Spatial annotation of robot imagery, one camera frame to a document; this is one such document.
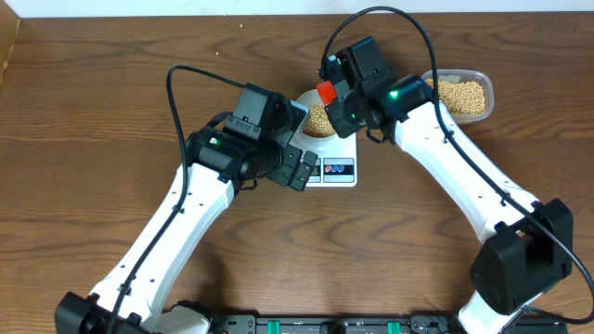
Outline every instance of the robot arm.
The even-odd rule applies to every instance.
[[[64,297],[55,312],[57,332],[104,331],[124,293],[117,312],[116,327],[121,332],[205,333],[210,323],[198,313],[192,313],[193,318],[180,317],[184,309],[179,308],[161,315],[167,296],[189,255],[245,181],[253,179],[250,189],[254,189],[258,178],[265,177],[303,191],[317,155],[310,151],[303,154],[289,142],[304,128],[308,116],[308,108],[247,83],[233,113],[220,114],[186,140],[188,188],[182,208],[176,206],[183,191],[184,165],[132,248],[93,288],[89,298],[83,300],[73,293]],[[226,121],[223,130],[214,128],[222,120]],[[133,272],[173,210],[177,215]],[[129,279],[132,283],[126,287],[123,282]]]
[[[458,314],[470,334],[496,334],[527,303],[571,274],[572,262],[535,230],[458,154],[437,120],[433,90],[419,76],[398,80],[373,38],[324,59],[317,87],[339,137],[379,129],[420,162],[462,209],[484,244],[471,268],[476,291]],[[558,200],[542,205],[502,173],[456,126],[445,105],[441,117],[452,139],[500,188],[531,212],[569,249],[573,218]]]
[[[213,221],[234,198],[231,182],[219,181],[219,173],[216,171],[194,163],[189,168],[188,176],[188,196],[182,210],[138,270],[120,308],[120,317],[125,319],[134,313],[141,319],[140,326],[149,331],[157,329],[167,296],[189,255]],[[132,248],[91,291],[91,295],[99,296],[98,306],[105,310],[113,309],[122,282],[171,213],[181,189],[182,167],[178,168],[161,207]]]
[[[514,184],[462,133],[444,104],[440,105],[440,110],[445,124],[454,131],[455,140],[472,160],[526,210],[532,211],[534,208],[531,204],[537,198]],[[405,122],[396,125],[396,144],[420,162],[458,204],[481,243],[495,235],[499,222],[515,223],[523,218],[518,211],[502,203],[501,197],[444,141],[433,103],[427,102],[410,111],[408,117]],[[458,320],[470,334],[495,334],[513,320],[518,312],[500,315],[475,291],[469,303],[460,310]]]

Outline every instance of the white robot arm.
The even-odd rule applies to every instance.
[[[204,232],[214,219],[224,211],[235,194],[230,181],[218,180],[219,173],[194,163],[189,168],[187,198],[181,212],[174,218],[159,242],[136,273],[136,278],[126,292],[119,316],[127,318],[131,313],[140,316],[140,326],[148,331],[157,331],[167,296],[194,251]],[[130,274],[163,222],[167,219],[182,190],[182,167],[167,197],[150,219],[132,248],[111,272],[95,285],[91,294],[100,296],[97,305],[112,310],[121,284]]]
[[[466,154],[531,212],[534,209],[531,204],[537,198],[502,173],[458,128],[446,106],[441,104],[440,107],[445,124],[454,131],[455,140]],[[427,102],[410,111],[408,119],[396,125],[395,141],[401,149],[420,162],[458,204],[481,243],[495,235],[495,226],[500,222],[515,223],[523,218],[517,210],[502,203],[501,197],[493,188],[444,140],[433,103]],[[469,303],[460,310],[458,319],[469,334],[497,334],[517,313],[518,311],[511,315],[498,314],[475,291]]]

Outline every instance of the plastic container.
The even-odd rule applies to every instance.
[[[489,115],[493,112],[493,107],[495,106],[493,84],[491,83],[489,77],[484,75],[484,73],[470,70],[437,70],[437,76],[438,80],[447,81],[452,84],[474,81],[477,82],[483,88],[485,104],[484,112],[476,115],[450,113],[450,115],[452,115],[452,118],[454,119],[454,121],[456,121],[457,124],[478,122],[489,117]],[[425,74],[423,74],[421,78],[423,80],[432,79],[433,76],[431,71],[428,71]]]

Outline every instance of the wooden surface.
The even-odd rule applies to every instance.
[[[8,66],[8,57],[12,50],[12,45],[17,39],[17,29],[20,19],[10,7],[0,0],[0,86],[4,78],[4,71]]]
[[[575,251],[594,270],[594,14],[417,17],[440,68],[482,71],[495,85],[493,115],[464,131],[518,184],[569,206]],[[64,294],[86,295],[161,203],[179,163],[164,86],[171,64],[296,98],[318,82],[322,49],[344,18],[24,21],[0,91],[0,330],[53,332]],[[362,18],[335,50],[368,34],[401,75],[429,69],[418,33],[393,16]],[[174,90],[186,134],[232,110],[240,94],[181,72]],[[355,188],[297,193],[262,182],[240,194],[168,304],[457,311],[473,291],[468,271],[480,248],[470,225],[407,154],[362,137],[358,149]],[[574,271],[537,305],[583,316],[591,299]]]

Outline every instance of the yellow seeds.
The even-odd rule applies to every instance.
[[[433,79],[427,79],[433,87]],[[439,98],[451,113],[480,114],[485,112],[483,88],[477,82],[449,83],[439,81]]]
[[[336,134],[336,131],[332,129],[323,105],[313,104],[309,106],[309,112],[311,117],[303,130],[304,134],[315,138],[323,138]]]

